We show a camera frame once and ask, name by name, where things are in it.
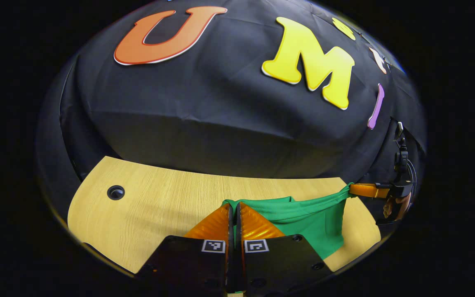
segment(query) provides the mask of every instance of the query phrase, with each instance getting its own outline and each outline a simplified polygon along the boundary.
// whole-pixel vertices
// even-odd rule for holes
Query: screw hole
[[[320,270],[324,268],[324,266],[325,266],[324,262],[316,263],[315,265],[313,265],[313,270]]]
[[[124,197],[125,193],[126,192],[124,191],[124,188],[122,186],[111,186],[107,190],[107,196],[111,198],[111,200],[119,200]]]

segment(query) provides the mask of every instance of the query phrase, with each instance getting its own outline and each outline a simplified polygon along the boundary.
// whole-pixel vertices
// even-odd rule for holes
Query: green cloth
[[[235,215],[238,203],[245,203],[285,235],[303,235],[318,255],[325,259],[343,245],[343,208],[347,198],[355,197],[349,193],[351,184],[338,193],[307,201],[295,201],[288,196],[269,200],[226,199],[222,205],[230,203]]]

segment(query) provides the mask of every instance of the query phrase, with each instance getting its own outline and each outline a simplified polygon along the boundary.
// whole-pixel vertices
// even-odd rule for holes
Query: black fabric
[[[34,141],[35,174],[47,202],[63,220],[67,220],[72,197],[81,184],[68,157],[60,126],[60,98],[75,61],[76,56],[67,62],[49,88]]]
[[[216,15],[185,53],[157,64],[115,62],[118,43],[139,19],[177,11],[145,40],[163,42],[186,21],[188,8],[204,5],[228,12]],[[296,85],[262,73],[262,63],[275,57],[283,35],[277,17],[307,26],[324,52],[338,46],[353,57],[347,110],[322,98],[329,77],[314,92],[307,89],[301,61]],[[303,0],[153,2],[130,13],[77,54],[59,107],[64,154],[81,179],[103,156],[115,156],[237,177],[387,181],[394,177],[395,144],[387,140],[393,117],[409,131],[409,153],[421,180],[424,154],[417,158],[414,150],[426,152],[426,126],[411,82],[393,66],[384,75],[368,41],[349,39],[331,17],[341,20]],[[379,83],[385,97],[370,130]],[[72,195],[61,199],[70,201]]]

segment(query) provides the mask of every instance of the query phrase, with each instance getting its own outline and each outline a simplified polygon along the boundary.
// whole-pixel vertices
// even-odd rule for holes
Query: black clamp
[[[392,198],[393,202],[392,213],[388,218],[377,220],[377,225],[399,222],[400,219],[397,219],[397,217],[401,210],[401,204],[396,203],[395,199],[406,197],[412,192],[413,183],[412,177],[408,171],[408,150],[406,147],[406,139],[405,137],[401,137],[403,130],[402,122],[398,122],[397,137],[394,139],[394,142],[397,143],[399,148],[399,151],[395,154],[394,171],[397,172],[395,179],[388,184],[375,183],[375,186],[378,189],[389,189],[386,201]]]

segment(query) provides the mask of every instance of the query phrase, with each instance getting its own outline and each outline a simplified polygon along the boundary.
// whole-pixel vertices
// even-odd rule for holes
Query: wooden table
[[[125,196],[107,190],[120,185]],[[137,273],[167,235],[183,236],[224,199],[315,199],[345,187],[339,177],[257,179],[191,173],[105,157],[78,188],[68,212],[68,229],[105,257]],[[324,262],[347,265],[381,240],[362,201],[348,198],[343,214],[344,245]]]

